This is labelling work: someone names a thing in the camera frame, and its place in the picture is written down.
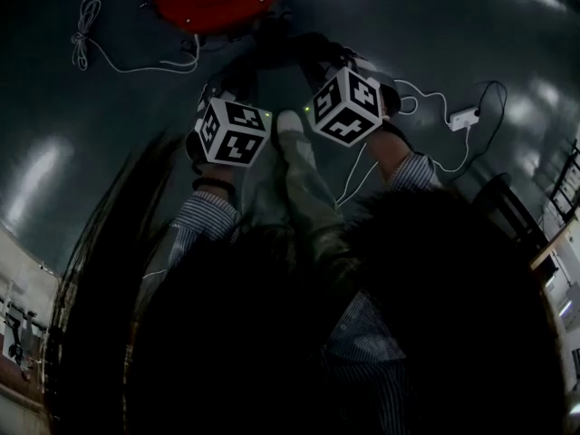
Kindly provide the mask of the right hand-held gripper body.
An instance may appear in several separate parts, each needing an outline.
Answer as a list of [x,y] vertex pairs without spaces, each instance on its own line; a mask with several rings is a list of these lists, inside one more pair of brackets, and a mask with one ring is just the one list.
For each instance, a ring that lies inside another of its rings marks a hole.
[[351,148],[400,111],[392,77],[347,49],[324,72],[324,83],[307,103],[307,120],[316,134]]

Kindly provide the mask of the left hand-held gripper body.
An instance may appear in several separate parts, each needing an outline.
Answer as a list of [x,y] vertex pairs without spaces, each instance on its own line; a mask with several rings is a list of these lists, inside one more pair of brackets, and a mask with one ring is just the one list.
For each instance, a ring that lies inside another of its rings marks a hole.
[[202,92],[193,127],[193,163],[250,167],[271,136],[273,113],[235,101],[233,94]]

